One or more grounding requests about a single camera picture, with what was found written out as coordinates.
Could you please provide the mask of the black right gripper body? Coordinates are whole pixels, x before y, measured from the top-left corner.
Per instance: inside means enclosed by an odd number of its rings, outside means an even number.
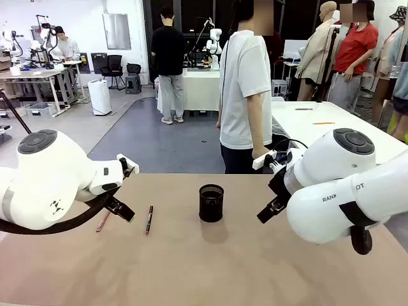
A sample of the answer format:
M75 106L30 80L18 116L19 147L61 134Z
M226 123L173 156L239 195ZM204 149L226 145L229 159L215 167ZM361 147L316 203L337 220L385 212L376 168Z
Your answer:
M289 200L289 191L284 183L284 176L286 174L286 167L279 170L270 180L268 186L277 196L278 200Z

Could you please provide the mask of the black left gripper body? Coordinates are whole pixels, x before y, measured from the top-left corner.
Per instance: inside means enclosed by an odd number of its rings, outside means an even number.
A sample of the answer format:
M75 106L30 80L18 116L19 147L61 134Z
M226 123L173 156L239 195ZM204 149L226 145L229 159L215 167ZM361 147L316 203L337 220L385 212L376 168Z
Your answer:
M123 177L128 178L131 172L134 170L134 168L131 167L126 158L120 158L119 162L121 163L122 166Z

